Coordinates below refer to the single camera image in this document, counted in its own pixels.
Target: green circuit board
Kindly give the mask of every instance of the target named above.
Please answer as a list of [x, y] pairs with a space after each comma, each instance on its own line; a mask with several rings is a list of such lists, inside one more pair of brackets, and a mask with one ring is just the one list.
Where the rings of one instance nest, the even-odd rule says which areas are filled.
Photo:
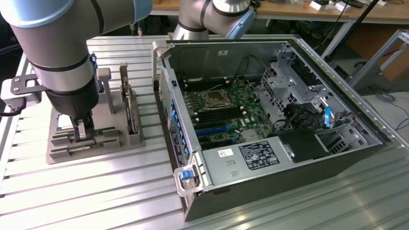
[[[217, 96], [220, 100], [209, 104], [207, 97], [212, 95], [212, 93], [219, 93]], [[229, 126], [228, 132], [199, 136], [203, 149], [212, 149], [215, 147], [247, 142], [241, 135], [245, 130], [253, 129], [260, 139], [265, 138], [273, 131], [273, 124], [268, 119], [268, 115], [257, 101], [257, 95], [255, 93], [258, 94], [258, 91], [251, 83], [244, 80], [236, 80], [236, 82], [224, 89], [184, 92], [184, 99], [191, 117], [195, 117], [196, 112], [216, 111], [217, 109], [229, 107], [243, 106], [247, 112], [247, 114], [239, 118], [223, 120], [224, 126]]]

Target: wooden desk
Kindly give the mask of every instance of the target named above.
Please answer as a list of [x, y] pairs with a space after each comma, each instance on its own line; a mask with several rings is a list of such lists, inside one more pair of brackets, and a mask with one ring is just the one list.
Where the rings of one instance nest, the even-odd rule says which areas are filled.
[[[356, 19], [362, 14], [365, 7], [361, 9], [352, 7], [342, 14], [340, 22], [344, 22], [344, 25], [337, 35], [334, 36], [325, 52], [322, 53], [322, 56], [326, 56], [336, 45], [340, 43]], [[300, 5], [278, 4], [269, 1], [262, 1], [261, 7], [257, 9], [257, 18], [334, 22], [340, 13], [341, 12], [338, 10], [317, 11], [314, 9], [306, 9]], [[179, 15], [179, 0], [161, 0], [160, 4], [153, 5], [151, 14]], [[364, 23], [409, 24], [409, 2], [405, 4], [386, 3], [385, 6], [377, 5], [368, 14]]]

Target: metal panel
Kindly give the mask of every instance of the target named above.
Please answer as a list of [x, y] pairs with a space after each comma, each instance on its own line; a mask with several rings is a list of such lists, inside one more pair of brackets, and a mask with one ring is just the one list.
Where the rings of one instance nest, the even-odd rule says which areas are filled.
[[[101, 63], [111, 65], [123, 58], [148, 66], [132, 58], [144, 61], [151, 57], [147, 44], [156, 39], [165, 37], [99, 37], [89, 45]], [[124, 46], [125, 51], [100, 52], [111, 45]], [[19, 73], [32, 71], [24, 65], [25, 58]], [[152, 86], [141, 87], [151, 78], [151, 67], [147, 68], [129, 73], [137, 95], [141, 94], [140, 114], [148, 139], [140, 149], [47, 165], [47, 98], [20, 117], [3, 118], [0, 229], [408, 229], [405, 148], [376, 154], [337, 177], [185, 223], [157, 126], [153, 91], [148, 90]], [[119, 78], [113, 78], [112, 84], [117, 83]]]

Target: motherboard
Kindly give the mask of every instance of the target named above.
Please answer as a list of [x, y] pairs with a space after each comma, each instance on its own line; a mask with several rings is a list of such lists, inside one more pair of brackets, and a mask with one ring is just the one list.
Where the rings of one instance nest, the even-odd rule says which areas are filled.
[[189, 90], [184, 90], [189, 116], [203, 149], [265, 138], [273, 131], [273, 124], [260, 105], [261, 91], [244, 79], [209, 85], [187, 85], [185, 89]]

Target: slotted aluminum surface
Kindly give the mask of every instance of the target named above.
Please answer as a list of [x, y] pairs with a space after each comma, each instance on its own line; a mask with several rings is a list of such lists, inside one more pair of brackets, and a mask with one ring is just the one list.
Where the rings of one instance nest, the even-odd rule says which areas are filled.
[[[116, 89], [119, 63], [129, 63], [145, 147], [47, 165], [47, 97], [20, 117], [3, 119], [0, 229], [409, 229], [405, 148], [376, 154], [334, 178], [184, 222], [151, 79], [151, 43], [159, 39], [165, 37], [99, 37], [88, 42], [99, 66], [113, 71]], [[19, 73], [31, 71], [23, 58]]]

